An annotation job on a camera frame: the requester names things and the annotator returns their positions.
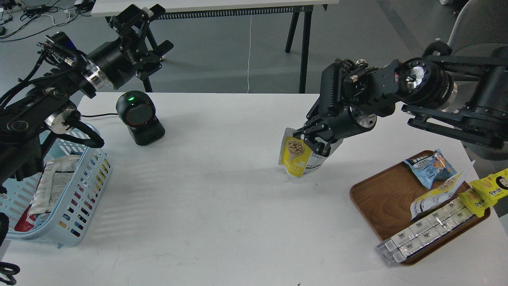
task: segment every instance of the packaged snack bar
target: packaged snack bar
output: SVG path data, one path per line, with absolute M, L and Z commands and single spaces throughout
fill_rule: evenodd
M 491 207 L 490 203 L 482 199 L 473 189 L 459 193 L 459 199 L 477 217 L 482 217 L 485 214 L 485 210 Z
M 500 198 L 508 195 L 508 168 L 469 184 L 482 199 L 493 206 Z
M 462 172 L 448 178 L 437 188 L 424 193 L 411 203 L 411 219 L 418 217 L 420 214 L 437 208 L 442 203 L 451 199 L 460 185 L 464 182 L 466 174 L 472 169 L 474 161 L 472 161 Z
M 432 187 L 434 181 L 443 182 L 457 173 L 439 149 L 432 155 L 407 159 L 404 162 L 427 189 Z
M 295 130 L 286 128 L 280 147 L 279 165 L 284 166 L 288 174 L 300 178 L 317 170 L 327 157 L 314 153 L 303 140 L 293 137 Z M 331 145 L 330 155 L 339 147 L 342 140 Z

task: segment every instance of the yellow snack package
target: yellow snack package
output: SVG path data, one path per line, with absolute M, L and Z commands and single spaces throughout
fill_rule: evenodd
M 288 174 L 300 178 L 317 170 L 327 157 L 314 153 L 302 139 L 293 137 L 295 129 L 286 128 L 280 146 L 279 165 L 284 166 Z M 330 155 L 342 143 L 331 144 Z
M 508 195 L 508 168 L 469 184 L 486 202 L 493 206 L 500 198 Z
M 482 199 L 473 189 L 469 189 L 465 192 L 459 193 L 458 195 L 460 201 L 466 206 L 466 208 L 477 217 L 482 217 L 485 214 L 485 210 L 492 206 Z

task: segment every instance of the light blue plastic basket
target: light blue plastic basket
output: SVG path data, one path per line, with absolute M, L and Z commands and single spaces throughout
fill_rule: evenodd
M 69 134 L 78 138 L 87 138 L 78 130 Z M 41 140 L 46 136 L 47 134 L 41 134 Z M 74 246 L 83 239 L 111 176 L 112 166 L 102 149 L 93 149 L 60 139 L 53 144 L 45 161 L 66 155 L 81 155 L 81 159 L 55 209 L 38 228 L 28 232 L 14 230 L 19 218 L 30 205 L 41 173 L 26 178 L 22 182 L 8 179 L 4 183 L 7 194 L 0 194 L 0 212 L 9 217 L 9 232 L 6 239 L 53 244 L 58 248 Z

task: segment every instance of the wooden tray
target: wooden tray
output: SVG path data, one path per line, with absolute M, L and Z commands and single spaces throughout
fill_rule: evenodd
M 428 156 L 433 152 L 430 150 L 422 151 L 412 158 Z M 432 187 L 434 188 L 439 184 L 435 182 Z M 464 182 L 448 201 L 455 199 L 458 193 L 469 188 L 470 186 Z M 420 183 L 411 168 L 406 163 L 400 162 L 354 185 L 350 190 L 350 197 L 372 230 L 383 241 L 413 223 L 411 222 L 409 206 L 417 197 L 427 191 L 428 189 Z M 485 215 L 481 218 L 474 215 L 465 223 L 418 251 L 401 264 L 413 265 L 417 263 L 489 216 L 490 209 L 486 209 Z

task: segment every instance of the black robotic arm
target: black robotic arm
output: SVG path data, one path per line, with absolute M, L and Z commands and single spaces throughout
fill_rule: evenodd
M 136 76 L 145 80 L 161 68 L 162 56 L 173 48 L 169 41 L 153 50 L 146 46 L 149 24 L 165 12 L 160 5 L 139 9 L 130 5 L 109 21 L 117 33 L 115 41 L 107 42 L 85 54 L 78 50 L 65 33 L 57 33 L 38 45 L 40 57 L 31 73 L 0 98 L 0 182 L 8 178 L 21 181 L 43 170 L 43 160 L 57 138 L 97 148 L 102 138 L 80 121 L 81 114 L 69 100 L 82 91 L 89 98 L 96 90 L 108 85 L 118 89 Z M 54 66 L 43 77 L 31 79 L 43 62 Z M 29 85 L 35 87 L 26 96 L 10 105 L 14 96 Z M 67 135 L 77 128 L 89 139 Z M 44 142 L 39 134 L 50 130 Z
M 377 116 L 395 111 L 414 115 L 408 124 L 423 130 L 499 150 L 508 141 L 508 47 L 488 58 L 450 56 L 436 42 L 421 58 L 393 60 L 369 68 L 363 60 L 336 60 L 323 71 L 320 96 L 307 122 L 294 133 L 315 153 L 329 156 L 330 144 L 374 128 Z M 453 112 L 441 111 L 455 99 L 454 81 L 478 81 L 471 100 Z M 435 119 L 453 128 L 428 122 Z

